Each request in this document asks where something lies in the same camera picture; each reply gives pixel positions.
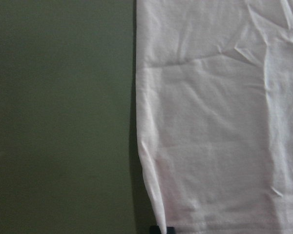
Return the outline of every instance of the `dark green background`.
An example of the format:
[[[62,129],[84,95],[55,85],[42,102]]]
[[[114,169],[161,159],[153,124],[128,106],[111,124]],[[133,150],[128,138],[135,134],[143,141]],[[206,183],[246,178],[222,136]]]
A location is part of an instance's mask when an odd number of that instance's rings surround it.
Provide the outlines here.
[[[133,0],[0,0],[0,234],[146,234]]]

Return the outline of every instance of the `t-shirt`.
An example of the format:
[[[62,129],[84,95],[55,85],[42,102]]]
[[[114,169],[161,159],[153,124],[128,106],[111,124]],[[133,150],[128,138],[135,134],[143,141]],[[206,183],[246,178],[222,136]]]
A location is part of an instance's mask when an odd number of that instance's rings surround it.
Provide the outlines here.
[[[163,234],[293,234],[293,0],[137,0],[139,157]]]

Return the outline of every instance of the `black object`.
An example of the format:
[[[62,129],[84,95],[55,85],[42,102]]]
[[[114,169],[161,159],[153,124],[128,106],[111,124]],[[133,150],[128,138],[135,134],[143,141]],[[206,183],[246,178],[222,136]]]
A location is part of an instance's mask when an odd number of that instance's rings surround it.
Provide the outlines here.
[[[161,230],[159,226],[151,226],[150,234],[161,234]],[[174,227],[167,227],[167,234],[176,234]]]

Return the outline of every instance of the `garment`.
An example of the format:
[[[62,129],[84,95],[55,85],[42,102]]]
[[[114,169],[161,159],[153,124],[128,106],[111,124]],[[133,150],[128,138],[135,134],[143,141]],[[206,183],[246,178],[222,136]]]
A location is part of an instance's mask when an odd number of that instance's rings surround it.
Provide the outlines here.
[[[136,51],[161,232],[293,234],[293,0],[137,0]]]

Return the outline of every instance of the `wrinkled fabric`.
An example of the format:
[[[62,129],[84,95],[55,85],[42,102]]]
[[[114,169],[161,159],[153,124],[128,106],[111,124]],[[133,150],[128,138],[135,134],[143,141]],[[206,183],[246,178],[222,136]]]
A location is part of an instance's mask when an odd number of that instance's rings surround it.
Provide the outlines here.
[[[136,50],[162,233],[293,234],[293,0],[137,0]]]

